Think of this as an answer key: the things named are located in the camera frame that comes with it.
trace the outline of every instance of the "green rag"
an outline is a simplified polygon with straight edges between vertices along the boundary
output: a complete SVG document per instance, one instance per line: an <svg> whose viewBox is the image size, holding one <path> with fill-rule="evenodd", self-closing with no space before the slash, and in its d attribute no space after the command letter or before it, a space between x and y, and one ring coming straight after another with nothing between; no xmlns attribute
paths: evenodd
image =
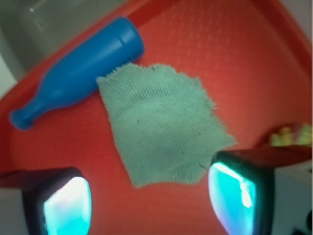
<svg viewBox="0 0 313 235"><path fill-rule="evenodd" d="M213 155L235 143L198 78L166 65L128 63L97 78L115 146L135 188L195 184Z"/></svg>

